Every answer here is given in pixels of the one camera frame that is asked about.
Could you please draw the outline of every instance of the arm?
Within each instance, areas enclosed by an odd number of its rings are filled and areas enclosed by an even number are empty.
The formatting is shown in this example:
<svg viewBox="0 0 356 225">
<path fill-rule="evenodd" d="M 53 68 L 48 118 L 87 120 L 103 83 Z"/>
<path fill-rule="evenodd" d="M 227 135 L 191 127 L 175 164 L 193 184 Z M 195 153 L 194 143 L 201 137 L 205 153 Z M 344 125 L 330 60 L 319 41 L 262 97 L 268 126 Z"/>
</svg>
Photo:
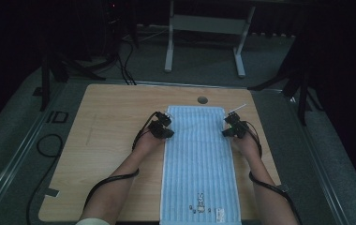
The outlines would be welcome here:
<svg viewBox="0 0 356 225">
<path fill-rule="evenodd" d="M 242 139 L 233 138 L 233 142 L 248 161 L 254 177 L 261 182 L 275 186 L 260 158 L 257 144 L 248 132 Z M 284 197 L 257 184 L 254 184 L 254 193 L 262 224 L 298 224 Z"/>
<path fill-rule="evenodd" d="M 150 132 L 144 133 L 132 153 L 111 176 L 134 173 L 141 162 L 163 142 L 164 140 L 155 138 Z M 117 180 L 99 187 L 84 208 L 80 220 L 100 218 L 110 224 L 115 224 L 133 180 L 134 178 Z"/>
</svg>

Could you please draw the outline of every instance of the dark background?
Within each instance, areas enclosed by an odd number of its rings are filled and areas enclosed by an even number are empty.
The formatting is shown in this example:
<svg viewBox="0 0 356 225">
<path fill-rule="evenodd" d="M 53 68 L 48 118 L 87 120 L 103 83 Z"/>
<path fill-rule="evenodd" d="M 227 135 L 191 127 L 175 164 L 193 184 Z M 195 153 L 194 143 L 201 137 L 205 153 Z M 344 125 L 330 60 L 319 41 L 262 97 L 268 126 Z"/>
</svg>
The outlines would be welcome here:
<svg viewBox="0 0 356 225">
<path fill-rule="evenodd" d="M 317 90 L 321 105 L 356 169 L 356 1 L 254 2 L 258 7 L 250 32 L 266 33 L 268 37 L 297 37 L 285 67 L 311 67 L 310 85 Z M 136 23 L 168 24 L 169 1 L 136 3 L 132 8 Z M 102 16 L 106 14 L 99 13 L 109 6 L 105 4 L 84 0 L 0 0 L 0 111 L 22 81 L 39 68 L 45 51 L 58 50 L 81 60 L 114 51 L 113 44 L 118 40 L 110 31 L 101 32 L 108 20 Z M 184 3 L 179 9 L 190 13 L 193 5 Z M 235 7 L 222 10 L 220 6 L 197 4 L 196 10 L 241 16 Z M 109 40 L 106 47 L 100 41 L 105 36 Z"/>
</svg>

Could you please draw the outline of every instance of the light blue cloth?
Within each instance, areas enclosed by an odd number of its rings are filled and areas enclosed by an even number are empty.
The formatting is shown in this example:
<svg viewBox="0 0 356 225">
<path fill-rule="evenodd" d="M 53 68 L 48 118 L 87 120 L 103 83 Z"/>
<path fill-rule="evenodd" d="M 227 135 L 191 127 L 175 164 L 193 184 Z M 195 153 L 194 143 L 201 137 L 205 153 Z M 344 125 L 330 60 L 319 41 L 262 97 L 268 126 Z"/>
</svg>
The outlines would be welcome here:
<svg viewBox="0 0 356 225">
<path fill-rule="evenodd" d="M 160 204 L 161 225 L 241 225 L 224 109 L 169 106 L 174 135 L 167 140 Z"/>
</svg>

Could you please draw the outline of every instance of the person's right arm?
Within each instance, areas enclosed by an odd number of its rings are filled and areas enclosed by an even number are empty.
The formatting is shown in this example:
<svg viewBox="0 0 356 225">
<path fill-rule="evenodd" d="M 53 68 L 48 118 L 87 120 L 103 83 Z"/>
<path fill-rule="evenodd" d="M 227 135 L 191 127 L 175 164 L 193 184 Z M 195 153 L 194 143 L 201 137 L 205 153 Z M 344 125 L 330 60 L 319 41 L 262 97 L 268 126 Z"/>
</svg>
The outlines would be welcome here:
<svg viewBox="0 0 356 225">
<path fill-rule="evenodd" d="M 266 184 L 275 186 L 272 177 L 263 164 L 256 142 L 248 132 L 242 139 L 233 138 L 239 151 L 248 161 L 254 177 Z M 298 224 L 287 200 L 274 191 L 254 183 L 255 199 L 262 224 Z"/>
</svg>

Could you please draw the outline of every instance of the white antenna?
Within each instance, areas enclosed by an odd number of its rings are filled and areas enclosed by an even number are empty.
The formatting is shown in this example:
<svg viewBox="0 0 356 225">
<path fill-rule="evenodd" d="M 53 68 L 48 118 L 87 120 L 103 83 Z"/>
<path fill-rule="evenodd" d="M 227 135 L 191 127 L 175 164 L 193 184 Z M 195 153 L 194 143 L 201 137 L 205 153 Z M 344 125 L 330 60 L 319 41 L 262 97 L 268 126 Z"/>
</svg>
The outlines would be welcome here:
<svg viewBox="0 0 356 225">
<path fill-rule="evenodd" d="M 242 105 L 242 106 L 239 106 L 239 107 L 237 107 L 236 109 L 234 109 L 234 110 L 232 110 L 232 111 L 230 111 L 229 113 L 232 113 L 232 112 L 235 112 L 235 111 L 237 111 L 237 110 L 240 110 L 240 109 L 242 109 L 244 106 L 246 106 L 247 104 L 244 104 L 244 105 Z"/>
</svg>

